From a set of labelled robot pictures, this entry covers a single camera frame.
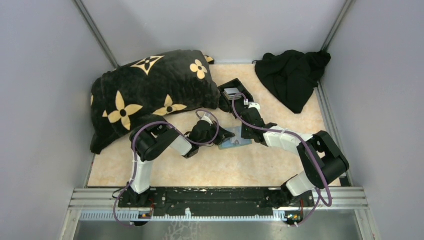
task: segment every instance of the blue card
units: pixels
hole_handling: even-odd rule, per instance
[[[223,142],[221,145],[218,146],[219,149],[222,150],[222,149],[237,148],[237,147],[242,147],[242,146],[252,144],[251,139],[242,138],[242,126],[227,127],[224,129],[235,134],[235,137],[227,139],[225,142]]]

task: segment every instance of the gray wall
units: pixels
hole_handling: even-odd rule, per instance
[[[318,51],[345,0],[84,0],[118,63],[198,49],[217,63]]]
[[[357,1],[323,86],[383,239],[423,239],[424,1]]]
[[[0,239],[57,239],[90,167],[91,83],[112,69],[70,0],[0,2]]]

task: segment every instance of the black pillow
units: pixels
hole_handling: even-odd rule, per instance
[[[91,89],[95,154],[138,126],[162,116],[218,108],[220,92],[201,51],[157,54],[103,74]]]

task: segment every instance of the black metal base plate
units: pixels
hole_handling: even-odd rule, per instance
[[[236,217],[272,216],[273,207],[268,187],[155,187],[143,193],[144,197],[131,196],[131,188],[119,200],[120,208],[149,208],[154,202],[154,215],[157,217],[185,216],[190,208],[194,217]],[[301,198],[304,207],[312,207],[312,193],[306,192]],[[300,203],[290,207],[299,207]]]

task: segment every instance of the marble pattern surface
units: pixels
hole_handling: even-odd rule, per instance
[[[301,114],[294,114],[261,84],[254,65],[211,65],[213,80],[218,86],[239,78],[261,105],[265,123],[300,133],[325,130],[317,96],[314,93]],[[241,122],[219,109],[213,110],[221,126],[240,126]],[[194,111],[165,117],[181,132],[190,131],[198,121]],[[122,137],[96,155],[89,187],[125,186],[132,174],[133,152],[129,135]],[[268,187],[281,186],[303,171],[298,156],[282,149],[253,143],[247,146],[220,150],[217,146],[201,147],[199,153],[185,159],[171,148],[153,164],[151,185],[154,187]],[[332,186],[340,186],[336,180]]]

